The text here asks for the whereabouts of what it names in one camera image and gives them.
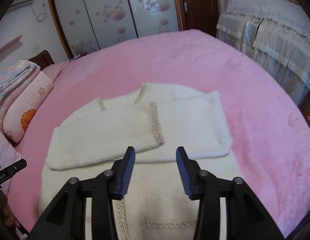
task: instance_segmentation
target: pink bed sheet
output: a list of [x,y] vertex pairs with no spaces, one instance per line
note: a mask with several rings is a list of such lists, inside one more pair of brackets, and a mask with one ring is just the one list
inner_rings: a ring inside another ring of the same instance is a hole
[[26,169],[9,203],[31,230],[53,128],[97,96],[127,94],[142,82],[217,90],[246,181],[287,236],[310,209],[310,130],[284,90],[258,64],[200,31],[126,41],[69,63],[38,109],[17,150]]

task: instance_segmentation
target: air conditioner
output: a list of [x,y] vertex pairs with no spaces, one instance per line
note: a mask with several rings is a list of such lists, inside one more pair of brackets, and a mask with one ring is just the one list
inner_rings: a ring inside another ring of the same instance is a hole
[[6,13],[9,13],[10,11],[19,9],[23,6],[32,5],[34,0],[14,0],[13,3],[10,5]]

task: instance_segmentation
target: gold braided trim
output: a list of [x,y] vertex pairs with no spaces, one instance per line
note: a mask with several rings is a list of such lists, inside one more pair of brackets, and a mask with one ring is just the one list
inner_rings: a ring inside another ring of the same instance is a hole
[[158,120],[157,120],[157,107],[156,107],[155,102],[151,102],[150,110],[151,110],[151,117],[152,117],[152,124],[153,124],[152,128],[153,128],[155,140],[157,141],[158,145],[162,145],[164,143],[164,139],[159,132],[159,125],[158,125]]
[[100,97],[97,98],[97,102],[99,103],[99,108],[101,109],[101,111],[105,111],[106,107],[104,106],[104,102],[103,99],[101,99]]
[[127,221],[126,221],[124,200],[116,200],[116,204],[117,204],[117,215],[119,217],[119,229],[122,234],[122,237],[120,239],[130,240],[128,227],[127,227]]
[[150,228],[187,228],[195,227],[196,221],[182,220],[182,221],[155,221],[147,218],[141,219],[142,227]]
[[92,216],[86,216],[85,217],[85,222],[92,223]]
[[134,103],[135,103],[135,104],[139,103],[139,102],[142,100],[142,97],[143,97],[143,95],[144,95],[145,89],[146,89],[146,84],[143,82],[143,84],[142,84],[142,86],[141,86],[141,89],[139,90],[138,96],[137,96],[137,98],[134,100]]

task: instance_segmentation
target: floral wardrobe door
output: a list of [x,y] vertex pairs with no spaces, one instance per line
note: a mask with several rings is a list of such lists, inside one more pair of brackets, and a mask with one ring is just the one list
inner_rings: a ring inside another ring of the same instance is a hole
[[84,0],[100,48],[137,38],[128,0]]
[[54,0],[60,23],[74,56],[100,49],[84,0]]
[[178,31],[175,0],[54,1],[74,55],[137,37]]
[[139,37],[178,31],[175,0],[129,0]]

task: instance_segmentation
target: screw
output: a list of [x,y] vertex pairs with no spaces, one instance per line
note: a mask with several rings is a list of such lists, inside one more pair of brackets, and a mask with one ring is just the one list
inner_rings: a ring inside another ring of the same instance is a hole
[[78,181],[77,178],[72,177],[72,178],[70,178],[70,179],[68,180],[68,183],[74,185],[77,181]]
[[234,182],[238,185],[238,184],[242,184],[244,181],[242,178],[236,177],[236,178],[234,178]]
[[106,170],[106,171],[104,171],[104,175],[106,176],[106,177],[110,177],[110,176],[112,176],[114,174],[114,172],[112,171],[112,170]]
[[200,170],[200,171],[198,172],[198,174],[199,174],[201,177],[205,177],[205,176],[208,175],[208,171],[206,171],[206,170]]

